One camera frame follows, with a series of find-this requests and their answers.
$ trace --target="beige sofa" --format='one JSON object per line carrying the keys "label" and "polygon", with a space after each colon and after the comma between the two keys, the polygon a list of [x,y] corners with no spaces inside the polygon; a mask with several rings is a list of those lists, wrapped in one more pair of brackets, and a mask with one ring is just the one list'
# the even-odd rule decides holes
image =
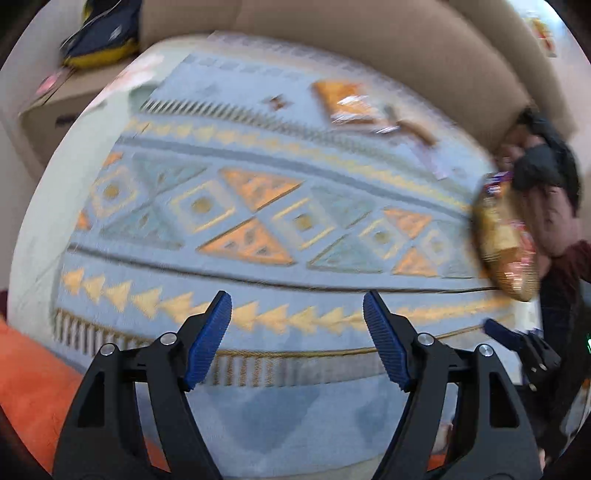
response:
{"label": "beige sofa", "polygon": [[566,138],[575,130],[548,59],[506,0],[144,0],[143,49],[214,30],[359,60],[414,89],[490,151],[530,103]]}

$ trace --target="metal bolt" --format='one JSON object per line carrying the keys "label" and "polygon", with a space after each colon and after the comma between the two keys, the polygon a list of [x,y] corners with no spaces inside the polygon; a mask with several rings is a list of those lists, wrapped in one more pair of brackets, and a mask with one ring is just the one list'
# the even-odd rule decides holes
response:
{"label": "metal bolt", "polygon": [[435,343],[435,338],[433,338],[428,333],[419,333],[417,340],[421,345],[424,346],[429,346]]}
{"label": "metal bolt", "polygon": [[177,341],[177,336],[173,333],[165,333],[160,337],[160,343],[163,345],[172,345],[174,342]]}
{"label": "metal bolt", "polygon": [[487,345],[486,343],[483,343],[480,347],[478,347],[478,351],[483,356],[492,356],[492,354],[495,353],[492,347],[490,345]]}
{"label": "metal bolt", "polygon": [[104,356],[109,356],[115,351],[115,345],[112,343],[106,343],[102,347],[100,347],[100,354]]}

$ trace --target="shiny plastic wrapper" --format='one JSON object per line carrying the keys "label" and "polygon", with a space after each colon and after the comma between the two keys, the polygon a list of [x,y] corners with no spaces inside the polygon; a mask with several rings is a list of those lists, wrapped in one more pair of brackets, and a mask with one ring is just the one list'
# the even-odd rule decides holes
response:
{"label": "shiny plastic wrapper", "polygon": [[312,84],[333,125],[386,133],[395,129],[387,115],[377,108],[359,83],[320,80]]}
{"label": "shiny plastic wrapper", "polygon": [[512,299],[531,300],[540,289],[535,244],[512,202],[508,172],[485,178],[474,207],[476,239],[491,280]]}

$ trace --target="blue gripper pad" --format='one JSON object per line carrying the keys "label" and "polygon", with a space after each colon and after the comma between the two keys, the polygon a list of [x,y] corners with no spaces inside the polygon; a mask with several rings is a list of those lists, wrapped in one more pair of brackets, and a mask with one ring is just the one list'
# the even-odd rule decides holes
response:
{"label": "blue gripper pad", "polygon": [[221,298],[210,311],[207,322],[203,325],[189,349],[187,371],[184,376],[189,389],[194,389],[195,385],[205,380],[231,318],[232,298],[223,292]]}
{"label": "blue gripper pad", "polygon": [[411,384],[407,366],[407,352],[400,339],[394,333],[388,321],[389,312],[384,312],[371,293],[363,298],[363,319],[368,326],[369,334],[379,357],[384,364],[390,381],[397,383],[402,390]]}
{"label": "blue gripper pad", "polygon": [[513,332],[493,319],[484,322],[484,333],[499,342],[505,348],[517,352],[521,348],[521,334]]}

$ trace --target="beige box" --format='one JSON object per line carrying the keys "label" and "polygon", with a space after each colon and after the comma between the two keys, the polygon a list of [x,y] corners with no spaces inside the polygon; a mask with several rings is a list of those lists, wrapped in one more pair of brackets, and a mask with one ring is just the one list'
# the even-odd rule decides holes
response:
{"label": "beige box", "polygon": [[56,148],[88,104],[133,59],[95,70],[73,72],[57,89],[21,113],[22,129],[39,161],[47,165]]}

